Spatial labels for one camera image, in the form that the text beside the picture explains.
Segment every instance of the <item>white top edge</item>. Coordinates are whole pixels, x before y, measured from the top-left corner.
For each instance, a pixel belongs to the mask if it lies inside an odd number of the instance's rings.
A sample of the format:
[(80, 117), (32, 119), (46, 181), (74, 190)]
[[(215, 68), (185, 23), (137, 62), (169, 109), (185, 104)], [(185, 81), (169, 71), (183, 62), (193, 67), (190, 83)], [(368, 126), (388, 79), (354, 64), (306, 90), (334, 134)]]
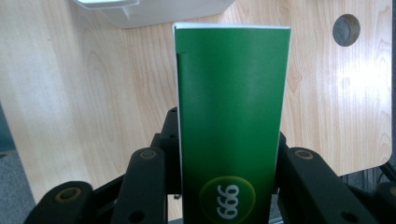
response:
[(174, 29), (216, 29), (216, 28), (244, 28), (244, 29), (290, 29), (289, 26), (253, 25), (253, 24), (225, 24), (204, 22), (175, 22)]

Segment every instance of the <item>green packaging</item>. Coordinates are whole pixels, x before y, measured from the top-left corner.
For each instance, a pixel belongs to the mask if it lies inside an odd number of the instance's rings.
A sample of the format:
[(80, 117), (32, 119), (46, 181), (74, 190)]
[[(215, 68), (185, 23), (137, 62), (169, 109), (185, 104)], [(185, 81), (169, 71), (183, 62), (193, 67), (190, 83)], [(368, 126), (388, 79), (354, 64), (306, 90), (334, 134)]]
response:
[(290, 28), (175, 23), (183, 219), (268, 221)]

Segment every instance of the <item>screw hole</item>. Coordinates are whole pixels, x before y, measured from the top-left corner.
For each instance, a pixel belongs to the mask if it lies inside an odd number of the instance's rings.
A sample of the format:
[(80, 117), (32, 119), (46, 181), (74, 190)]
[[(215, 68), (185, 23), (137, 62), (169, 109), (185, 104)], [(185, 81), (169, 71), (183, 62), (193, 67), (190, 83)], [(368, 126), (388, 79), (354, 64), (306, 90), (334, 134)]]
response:
[(341, 213), (341, 217), (348, 222), (351, 223), (357, 223), (359, 221), (359, 219), (355, 216), (355, 214), (353, 213), (349, 213), (349, 212), (342, 212)]
[(145, 214), (142, 211), (133, 212), (129, 216), (129, 221), (131, 223), (139, 223), (139, 222), (143, 221), (143, 219), (145, 219)]
[(332, 37), (342, 47), (353, 45), (359, 38), (361, 25), (358, 19), (350, 14), (339, 17), (332, 27)]

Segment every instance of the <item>gray floor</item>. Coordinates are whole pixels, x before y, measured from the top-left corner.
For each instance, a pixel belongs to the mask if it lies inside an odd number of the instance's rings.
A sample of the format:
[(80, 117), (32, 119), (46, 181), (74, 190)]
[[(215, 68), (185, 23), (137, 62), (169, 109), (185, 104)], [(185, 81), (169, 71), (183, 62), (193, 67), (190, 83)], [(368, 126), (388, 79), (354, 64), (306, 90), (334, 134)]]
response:
[[(395, 11), (395, 1), (393, 3), (393, 12)], [(395, 23), (396, 16), (393, 13), (393, 43), (395, 42)], [(394, 67), (395, 61), (395, 48), (392, 48), (392, 67)], [(392, 69), (392, 86), (396, 85), (395, 70)], [(392, 92), (392, 102), (396, 99), (396, 91)], [(392, 104), (392, 117), (395, 118), (396, 104)], [(392, 139), (396, 134), (396, 119), (392, 120)], [(390, 162), (396, 165), (396, 153), (393, 153)], [(380, 171), (377, 169), (358, 172), (356, 174), (349, 175), (345, 177), (344, 180), (352, 185), (361, 189), (369, 189), (371, 186), (365, 186), (364, 182), (367, 182), (367, 178), (371, 178), (376, 181), (385, 181), (386, 178), (381, 175)], [(35, 206), (32, 193), (29, 189), (26, 176), (21, 166), (21, 161), (17, 153), (7, 152), (7, 154), (2, 154), (0, 150), (0, 224), (8, 223), (22, 223), (29, 212)], [(276, 196), (273, 198), (271, 218), (279, 217), (279, 211), (276, 206)], [(181, 220), (175, 220), (171, 222), (172, 224), (181, 224)]]

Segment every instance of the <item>black mechanical part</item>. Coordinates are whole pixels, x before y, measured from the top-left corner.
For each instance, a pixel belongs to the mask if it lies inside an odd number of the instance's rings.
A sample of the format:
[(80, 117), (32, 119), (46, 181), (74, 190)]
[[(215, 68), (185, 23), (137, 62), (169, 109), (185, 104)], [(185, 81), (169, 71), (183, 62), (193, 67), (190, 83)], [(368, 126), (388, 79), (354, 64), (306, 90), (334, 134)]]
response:
[(44, 195), (25, 223), (91, 223), (95, 211), (92, 198), (91, 185), (81, 181), (64, 183)]
[(165, 156), (147, 147), (131, 157), (111, 223), (166, 223)]
[(315, 151), (279, 152), (276, 182), (285, 223), (377, 223)]
[(168, 194), (181, 194), (177, 107), (168, 111), (160, 139), (166, 161), (166, 191)]

